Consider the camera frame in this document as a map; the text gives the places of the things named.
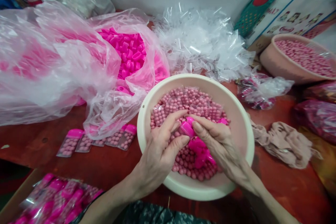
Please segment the plastic basin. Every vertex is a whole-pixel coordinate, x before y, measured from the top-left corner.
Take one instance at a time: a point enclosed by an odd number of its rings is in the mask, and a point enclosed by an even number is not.
[[[232,137],[248,164],[251,166],[254,156],[254,137],[250,119],[239,100],[220,83],[196,74],[180,74],[171,76],[152,88],[144,99],[138,116],[138,141],[141,152],[146,147],[146,139],[151,137],[151,113],[153,107],[168,91],[181,86],[199,87],[203,92],[212,96],[213,101],[223,105],[229,119],[231,119]],[[171,191],[182,197],[210,201],[222,198],[235,189],[223,173],[217,173],[210,180],[200,182],[186,175],[170,172],[163,184]]]
[[[273,76],[284,77],[287,80],[295,81],[295,84],[307,84],[323,80],[336,80],[336,78],[329,78],[317,73],[311,72],[306,68],[302,67],[300,64],[296,63],[290,59],[286,54],[284,54],[276,45],[275,42],[279,40],[291,40],[300,41],[303,44],[313,43],[320,47],[321,49],[328,51],[334,57],[330,60],[330,63],[336,68],[336,57],[335,55],[325,49],[323,46],[315,43],[314,41],[293,34],[278,34],[275,35],[269,46],[261,53],[260,62],[266,68],[270,74]]]

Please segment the finger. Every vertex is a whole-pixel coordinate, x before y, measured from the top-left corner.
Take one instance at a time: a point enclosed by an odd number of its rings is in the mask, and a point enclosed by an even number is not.
[[[199,117],[199,116],[193,115],[193,114],[190,114],[188,116],[193,118],[195,121],[199,122],[207,130],[212,130],[216,126],[216,123],[213,123],[213,122],[209,121],[205,117]]]
[[[175,124],[174,124],[174,126],[173,126],[173,128],[171,129],[170,132],[174,132],[180,126],[181,126],[181,122],[180,121],[175,121]]]
[[[206,119],[205,117],[199,117],[199,116],[193,115],[193,114],[188,115],[188,116],[193,118],[195,121],[200,123],[205,129],[207,129],[209,131],[210,135],[214,139],[216,139],[217,141],[221,140],[222,132],[219,130],[217,123],[211,122],[208,119]]]
[[[216,141],[209,133],[209,131],[204,128],[197,121],[192,122],[192,127],[196,133],[196,135],[205,142],[206,145],[212,145],[213,141]]]
[[[188,144],[189,140],[190,138],[185,135],[174,138],[164,150],[162,158],[169,164],[173,164],[178,152]]]
[[[179,110],[174,113],[171,113],[167,116],[163,124],[161,125],[160,129],[161,130],[168,130],[169,132],[172,131],[175,122],[182,116],[184,116],[188,110]]]

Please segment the crumpled fabric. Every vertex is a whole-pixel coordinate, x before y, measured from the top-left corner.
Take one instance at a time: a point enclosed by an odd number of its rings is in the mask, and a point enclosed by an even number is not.
[[[312,149],[312,142],[293,127],[283,122],[272,124],[269,132],[262,125],[251,120],[254,140],[265,150],[288,164],[292,168],[304,169],[312,155],[321,158],[320,153]]]

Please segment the wooden table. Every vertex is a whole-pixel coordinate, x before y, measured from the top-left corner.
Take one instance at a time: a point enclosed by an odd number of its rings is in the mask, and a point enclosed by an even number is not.
[[[234,83],[224,85],[237,93]],[[282,121],[295,127],[291,114],[294,104],[294,96],[286,95],[278,97],[271,110],[246,110],[257,124],[269,127],[273,122]],[[0,158],[81,179],[108,190],[132,171],[141,151],[135,140],[126,152],[109,146],[93,146],[89,153],[74,153],[70,158],[56,157],[67,131],[83,128],[85,109],[85,105],[74,107],[66,117],[54,121],[0,127],[0,147],[10,145],[0,149]],[[130,123],[136,125],[136,121],[137,117]],[[300,222],[330,223],[331,204],[311,165],[303,170],[292,169],[256,146],[252,168],[270,193]],[[198,202],[182,198],[162,185],[144,200],[217,223],[253,223],[248,203],[239,189],[219,200]]]

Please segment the hand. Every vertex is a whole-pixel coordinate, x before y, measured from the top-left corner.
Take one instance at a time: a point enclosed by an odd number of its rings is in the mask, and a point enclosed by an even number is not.
[[[204,117],[188,116],[195,119],[192,123],[195,133],[204,141],[225,175],[239,186],[257,195],[256,186],[261,181],[236,148],[229,127],[222,123],[213,123]]]
[[[188,136],[179,136],[168,144],[170,134],[179,126],[177,121],[187,110],[180,110],[167,116],[161,127],[152,130],[152,137],[131,173],[137,184],[136,199],[145,197],[158,188],[172,170],[178,152],[189,142]]]

